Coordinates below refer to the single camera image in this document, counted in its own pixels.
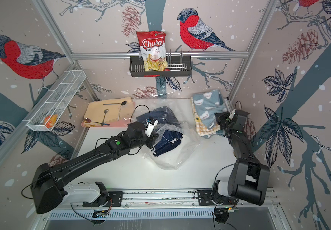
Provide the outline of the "navy blue fleece blanket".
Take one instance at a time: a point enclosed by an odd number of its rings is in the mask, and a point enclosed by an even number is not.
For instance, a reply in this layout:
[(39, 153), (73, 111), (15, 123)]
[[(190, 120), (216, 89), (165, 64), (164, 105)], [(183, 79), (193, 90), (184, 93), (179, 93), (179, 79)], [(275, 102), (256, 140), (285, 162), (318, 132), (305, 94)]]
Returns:
[[(168, 106), (159, 107), (152, 111), (150, 111), (146, 105), (143, 106), (148, 109), (148, 112), (136, 117), (138, 122), (141, 122), (145, 125), (146, 119), (152, 117), (158, 120), (158, 124), (154, 128), (154, 131), (157, 131), (164, 125), (173, 125), (177, 128), (181, 128), (181, 123)], [(181, 144), (183, 134), (179, 131), (171, 131), (169, 129), (165, 129), (163, 134), (160, 134), (159, 137), (161, 137), (160, 141), (152, 148), (154, 157), (159, 157), (178, 147)]]

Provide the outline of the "orange checkered blanket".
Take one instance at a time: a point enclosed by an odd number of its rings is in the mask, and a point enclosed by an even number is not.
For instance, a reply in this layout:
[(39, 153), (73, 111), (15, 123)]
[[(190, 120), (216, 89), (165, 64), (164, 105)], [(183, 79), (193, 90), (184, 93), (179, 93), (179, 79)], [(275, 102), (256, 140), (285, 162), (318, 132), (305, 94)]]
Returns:
[(193, 112), (193, 117), (194, 117), (194, 121), (196, 124), (196, 131), (197, 133), (203, 137), (205, 135), (214, 133), (218, 130), (220, 130), (220, 126), (219, 125), (215, 125), (212, 129), (208, 129), (202, 122), (202, 120), (200, 119), (199, 115), (197, 114), (193, 99), (190, 99), (191, 101), (191, 106), (192, 106), (192, 112)]

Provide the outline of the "clear plastic vacuum bag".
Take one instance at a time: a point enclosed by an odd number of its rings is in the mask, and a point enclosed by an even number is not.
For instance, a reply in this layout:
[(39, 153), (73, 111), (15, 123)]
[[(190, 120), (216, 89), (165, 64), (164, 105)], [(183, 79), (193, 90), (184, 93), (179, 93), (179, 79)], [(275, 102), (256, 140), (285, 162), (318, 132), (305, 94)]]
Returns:
[(139, 99), (135, 101), (133, 121), (146, 123), (149, 117), (158, 121), (154, 131), (159, 137), (142, 157), (163, 170), (179, 169), (201, 143), (193, 121), (190, 99)]

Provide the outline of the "light blue bear blanket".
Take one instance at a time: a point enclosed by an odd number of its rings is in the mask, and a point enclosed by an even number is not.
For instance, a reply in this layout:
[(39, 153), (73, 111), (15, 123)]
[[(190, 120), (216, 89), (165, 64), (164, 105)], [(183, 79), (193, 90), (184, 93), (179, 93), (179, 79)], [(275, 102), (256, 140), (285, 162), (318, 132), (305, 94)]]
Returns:
[(227, 111), (225, 101), (219, 90), (194, 94), (191, 99), (197, 115), (207, 129), (213, 129), (215, 127), (215, 113), (223, 113)]

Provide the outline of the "teal bear print blanket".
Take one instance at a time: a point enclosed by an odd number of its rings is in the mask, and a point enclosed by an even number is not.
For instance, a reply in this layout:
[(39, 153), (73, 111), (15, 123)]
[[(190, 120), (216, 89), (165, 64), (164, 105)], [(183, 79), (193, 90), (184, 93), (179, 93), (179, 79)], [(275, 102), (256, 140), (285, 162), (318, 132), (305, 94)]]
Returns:
[(216, 131), (214, 133), (211, 133), (211, 134), (208, 134), (208, 135), (203, 136), (203, 138), (210, 139), (213, 136), (223, 136), (224, 134), (225, 134), (225, 132), (223, 130), (218, 130), (218, 131)]

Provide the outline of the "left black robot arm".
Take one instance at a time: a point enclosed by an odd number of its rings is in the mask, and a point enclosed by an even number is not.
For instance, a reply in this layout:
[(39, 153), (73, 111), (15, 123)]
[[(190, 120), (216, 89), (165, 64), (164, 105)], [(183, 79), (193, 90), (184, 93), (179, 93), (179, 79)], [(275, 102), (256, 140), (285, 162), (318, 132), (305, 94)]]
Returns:
[(134, 122), (126, 131), (108, 138), (92, 151), (65, 163), (49, 166), (40, 165), (30, 185), (37, 214), (44, 214), (57, 208), (61, 203), (84, 202), (88, 207), (106, 204), (109, 194), (104, 184), (73, 185), (71, 181), (86, 172), (124, 155), (132, 149), (155, 145), (158, 133), (154, 130), (158, 121), (149, 118), (146, 123)]

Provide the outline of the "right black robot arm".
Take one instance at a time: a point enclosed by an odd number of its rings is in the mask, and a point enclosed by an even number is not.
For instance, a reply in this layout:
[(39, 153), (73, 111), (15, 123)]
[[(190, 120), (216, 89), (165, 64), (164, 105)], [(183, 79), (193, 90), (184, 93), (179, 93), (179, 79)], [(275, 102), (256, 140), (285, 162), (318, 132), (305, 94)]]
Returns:
[(215, 118), (225, 132), (236, 157), (227, 184), (228, 195), (261, 206), (265, 201), (270, 170), (252, 151), (245, 132), (248, 115), (249, 113), (243, 110), (235, 110), (232, 113), (215, 113)]

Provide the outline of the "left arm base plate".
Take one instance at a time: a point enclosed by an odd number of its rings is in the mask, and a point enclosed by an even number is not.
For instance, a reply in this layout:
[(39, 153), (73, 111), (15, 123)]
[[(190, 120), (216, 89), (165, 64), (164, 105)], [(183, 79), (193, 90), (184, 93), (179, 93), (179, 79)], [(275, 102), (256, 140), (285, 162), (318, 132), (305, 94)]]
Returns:
[(84, 208), (99, 208), (99, 207), (121, 207), (124, 192), (122, 191), (109, 191), (107, 194), (100, 194), (92, 202), (83, 202)]

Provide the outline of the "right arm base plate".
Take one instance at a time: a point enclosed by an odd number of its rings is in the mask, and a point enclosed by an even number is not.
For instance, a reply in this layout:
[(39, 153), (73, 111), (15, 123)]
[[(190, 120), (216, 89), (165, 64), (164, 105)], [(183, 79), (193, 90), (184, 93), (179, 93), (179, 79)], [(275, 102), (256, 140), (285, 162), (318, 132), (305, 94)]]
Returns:
[(196, 190), (194, 197), (198, 200), (199, 206), (235, 206), (239, 199), (220, 195), (212, 190)]

